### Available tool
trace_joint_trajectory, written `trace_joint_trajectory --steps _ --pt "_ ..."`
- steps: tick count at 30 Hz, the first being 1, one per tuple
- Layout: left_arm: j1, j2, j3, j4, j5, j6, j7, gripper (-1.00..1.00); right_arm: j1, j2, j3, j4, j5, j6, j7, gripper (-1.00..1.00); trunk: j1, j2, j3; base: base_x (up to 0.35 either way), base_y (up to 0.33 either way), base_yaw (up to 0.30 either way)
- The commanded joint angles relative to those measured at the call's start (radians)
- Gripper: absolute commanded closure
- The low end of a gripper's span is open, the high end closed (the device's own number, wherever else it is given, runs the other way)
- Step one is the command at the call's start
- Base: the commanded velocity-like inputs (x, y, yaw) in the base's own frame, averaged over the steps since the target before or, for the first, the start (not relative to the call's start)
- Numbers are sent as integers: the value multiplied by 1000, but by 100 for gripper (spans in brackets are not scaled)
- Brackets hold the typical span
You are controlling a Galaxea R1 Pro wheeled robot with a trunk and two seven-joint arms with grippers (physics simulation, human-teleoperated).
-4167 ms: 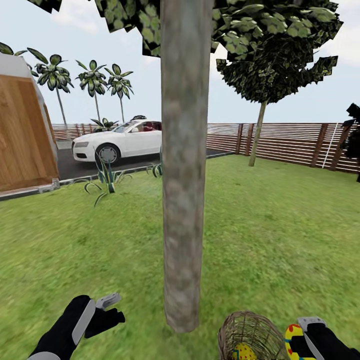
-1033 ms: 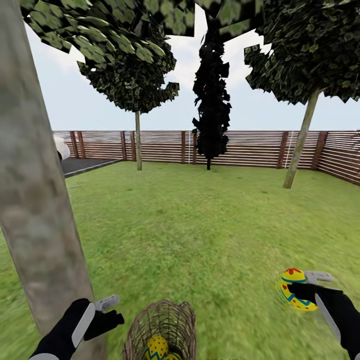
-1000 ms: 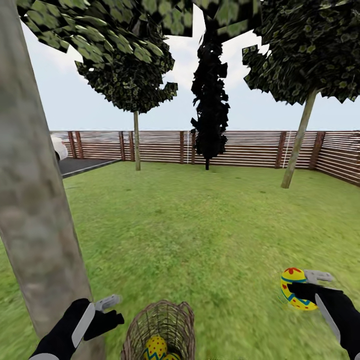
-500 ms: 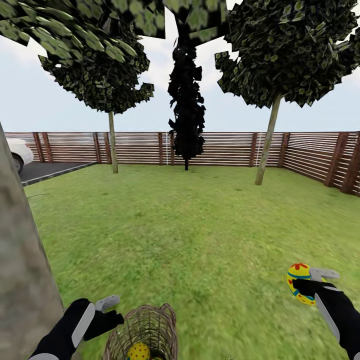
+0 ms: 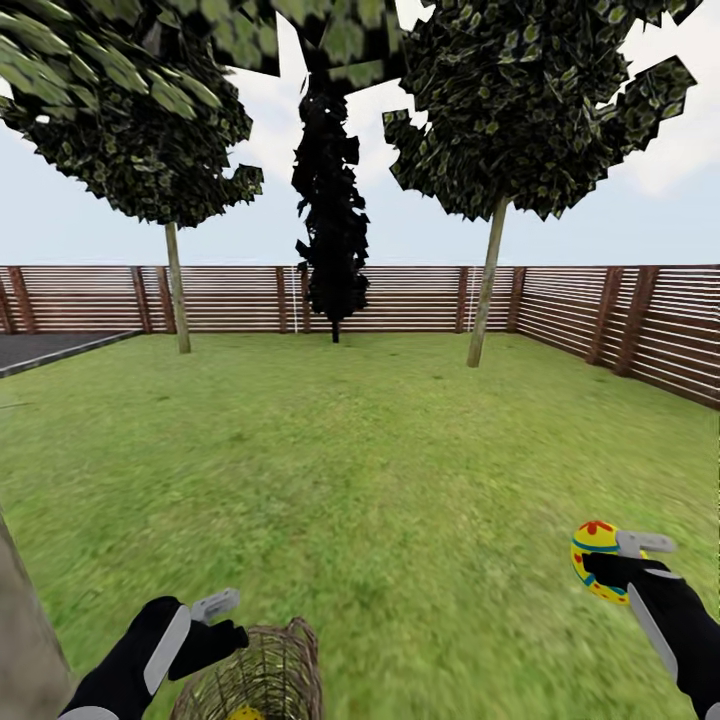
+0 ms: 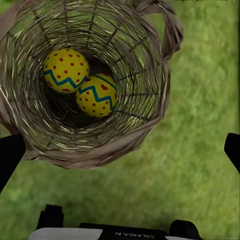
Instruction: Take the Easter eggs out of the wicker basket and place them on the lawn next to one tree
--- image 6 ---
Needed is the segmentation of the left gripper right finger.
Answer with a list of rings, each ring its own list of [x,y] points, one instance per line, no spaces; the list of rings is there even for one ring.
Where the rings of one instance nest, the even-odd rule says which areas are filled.
[[[224,151],[240,173],[240,135],[235,133],[228,133]]]

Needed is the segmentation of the easter egg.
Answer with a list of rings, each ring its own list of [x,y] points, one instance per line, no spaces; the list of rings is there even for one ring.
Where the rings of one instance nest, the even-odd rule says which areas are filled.
[[[44,77],[52,91],[73,94],[91,75],[87,59],[71,48],[52,51],[44,61]]]
[[[92,117],[101,118],[110,114],[117,104],[117,86],[105,73],[92,73],[76,90],[80,110]]]

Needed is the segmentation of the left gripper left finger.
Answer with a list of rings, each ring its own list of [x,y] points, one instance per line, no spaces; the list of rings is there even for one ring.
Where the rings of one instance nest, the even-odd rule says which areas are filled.
[[[22,133],[0,138],[0,193],[25,153],[26,146]]]

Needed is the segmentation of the wicker basket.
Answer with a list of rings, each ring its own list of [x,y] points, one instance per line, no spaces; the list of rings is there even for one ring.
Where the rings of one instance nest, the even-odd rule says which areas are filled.
[[[42,4],[55,1],[54,7],[47,13],[38,15],[37,9]],[[140,149],[145,137],[155,130],[164,118],[171,96],[171,60],[174,53],[180,50],[184,28],[176,13],[167,0],[85,0],[67,3],[69,0],[18,0],[0,14],[0,123],[7,128],[10,136],[22,133],[26,153],[21,161],[43,161],[64,169],[81,169],[83,171],[104,167],[131,151]],[[68,16],[68,12],[84,12],[91,15],[91,21],[78,19],[78,16]],[[35,16],[32,22],[24,28],[25,32],[19,36],[11,34],[10,30],[23,21],[32,12]],[[153,22],[145,15],[162,13],[165,26],[163,42]],[[52,19],[44,20],[51,15]],[[103,15],[118,22],[113,24]],[[101,23],[110,27],[103,30],[103,26],[94,23],[95,16]],[[65,21],[62,25],[51,25],[48,21]],[[78,20],[68,22],[69,20]],[[123,25],[125,23],[130,31]],[[35,26],[39,26],[35,29]],[[88,26],[89,29],[75,25]],[[126,29],[125,32],[121,25]],[[103,31],[102,31],[103,30]],[[127,45],[123,43],[117,33],[121,31]],[[34,34],[39,32],[36,37]],[[99,43],[94,34],[102,38]],[[120,33],[119,33],[120,34]],[[135,45],[129,42],[125,34],[132,38]],[[121,35],[121,34],[120,34]],[[62,38],[61,41],[52,41]],[[12,47],[11,40],[14,39]],[[32,40],[30,42],[30,40]],[[13,49],[9,58],[10,50]],[[141,46],[145,58],[144,68],[140,64],[135,48]],[[112,48],[113,47],[113,48]],[[109,75],[117,86],[117,102],[114,110],[104,117],[87,114],[88,121],[78,121],[68,112],[84,113],[80,110],[76,97],[65,98],[65,94],[58,93],[59,101],[67,106],[57,107],[51,100],[53,109],[48,103],[52,95],[46,97],[47,80],[44,75],[44,63],[48,55],[57,49],[72,49],[81,53],[88,60],[89,66],[97,67],[100,73]],[[113,56],[113,49],[120,58]],[[141,49],[139,48],[141,51]],[[142,52],[142,51],[141,51]],[[26,60],[21,72],[18,65],[24,55]],[[8,69],[9,62],[12,66]],[[130,73],[123,77],[121,60],[129,67]],[[124,67],[123,66],[123,67]],[[158,68],[161,67],[159,76]],[[118,74],[118,75],[117,75]],[[18,81],[18,75],[20,81]],[[131,77],[130,86],[128,80]],[[155,97],[152,109],[145,112],[152,96]],[[141,108],[147,104],[139,114]],[[153,98],[154,98],[153,97]],[[77,109],[71,109],[70,107]],[[60,118],[54,110],[62,110],[65,115]],[[147,113],[147,115],[146,115]],[[64,120],[65,116],[75,120]],[[31,135],[30,130],[37,132],[46,142],[39,144]],[[108,132],[111,135],[105,136]],[[41,143],[40,142],[40,143]]]

